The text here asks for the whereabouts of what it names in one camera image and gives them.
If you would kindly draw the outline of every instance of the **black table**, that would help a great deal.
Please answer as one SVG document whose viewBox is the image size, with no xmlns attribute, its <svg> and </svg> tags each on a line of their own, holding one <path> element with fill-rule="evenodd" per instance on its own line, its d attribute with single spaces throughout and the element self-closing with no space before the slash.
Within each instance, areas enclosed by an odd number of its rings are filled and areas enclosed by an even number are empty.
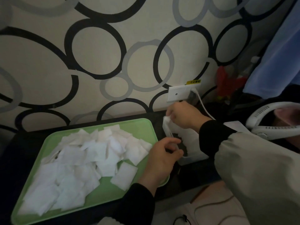
<svg viewBox="0 0 300 225">
<path fill-rule="evenodd" d="M 152 122 L 158 140 L 161 140 L 165 137 L 162 128 L 165 113 L 165 111 L 159 111 L 16 134 L 0 158 L 0 183 L 2 190 L 0 200 L 0 224 L 10 224 L 12 210 L 18 200 L 40 148 L 48 135 L 61 130 L 83 128 L 137 118 L 147 118 Z M 185 166 L 175 164 L 169 182 L 163 187 L 158 188 L 155 200 L 156 202 L 159 202 L 174 197 L 179 193 L 183 193 L 199 186 L 205 186 L 218 180 L 220 180 L 220 177 L 216 172 L 212 159 L 195 162 Z M 119 200 L 108 202 L 43 221 L 38 224 L 90 225 L 92 223 L 97 223 L 102 217 L 110 215 L 118 203 Z"/>
</svg>

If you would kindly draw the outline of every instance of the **pink object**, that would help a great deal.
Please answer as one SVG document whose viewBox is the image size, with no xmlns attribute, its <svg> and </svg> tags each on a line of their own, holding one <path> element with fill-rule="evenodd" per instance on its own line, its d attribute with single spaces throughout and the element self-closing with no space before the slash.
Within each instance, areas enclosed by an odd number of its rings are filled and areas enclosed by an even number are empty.
<svg viewBox="0 0 300 225">
<path fill-rule="evenodd" d="M 274 110 L 277 119 L 274 126 L 300 125 L 300 109 L 295 107 L 285 107 Z M 287 137 L 286 140 L 300 149 L 300 135 Z"/>
</svg>

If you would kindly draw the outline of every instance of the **right hand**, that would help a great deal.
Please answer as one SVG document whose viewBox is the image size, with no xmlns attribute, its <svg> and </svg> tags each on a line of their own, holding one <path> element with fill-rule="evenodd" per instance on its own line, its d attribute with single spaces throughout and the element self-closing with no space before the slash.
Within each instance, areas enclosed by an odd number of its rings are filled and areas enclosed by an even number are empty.
<svg viewBox="0 0 300 225">
<path fill-rule="evenodd" d="M 166 116 L 170 116 L 172 122 L 184 129 L 193 129 L 199 132 L 201 126 L 211 120 L 194 106 L 187 102 L 175 102 L 167 109 Z"/>
</svg>

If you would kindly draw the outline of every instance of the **hand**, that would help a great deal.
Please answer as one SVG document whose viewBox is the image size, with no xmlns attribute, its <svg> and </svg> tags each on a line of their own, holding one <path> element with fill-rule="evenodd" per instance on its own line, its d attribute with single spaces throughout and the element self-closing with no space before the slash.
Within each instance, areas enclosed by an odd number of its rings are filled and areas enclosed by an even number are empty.
<svg viewBox="0 0 300 225">
<path fill-rule="evenodd" d="M 183 156 L 183 151 L 174 144 L 181 142 L 178 138 L 165 137 L 156 142 L 148 155 L 146 169 L 138 183 L 145 186 L 154 196 L 159 184 L 171 173 L 174 163 Z"/>
<path fill-rule="evenodd" d="M 167 109 L 166 116 L 170 116 L 172 122 L 184 129 L 193 129 L 199 132 L 201 126 L 211 120 L 206 117 L 194 106 L 187 102 L 176 102 Z"/>
</svg>

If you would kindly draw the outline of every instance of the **electrical outlet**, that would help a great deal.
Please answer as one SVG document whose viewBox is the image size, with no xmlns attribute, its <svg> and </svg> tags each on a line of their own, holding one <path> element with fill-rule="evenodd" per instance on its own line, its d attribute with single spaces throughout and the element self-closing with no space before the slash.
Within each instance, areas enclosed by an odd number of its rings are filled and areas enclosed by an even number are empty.
<svg viewBox="0 0 300 225">
<path fill-rule="evenodd" d="M 167 102 L 186 100 L 192 88 L 199 91 L 201 83 L 169 87 Z"/>
</svg>

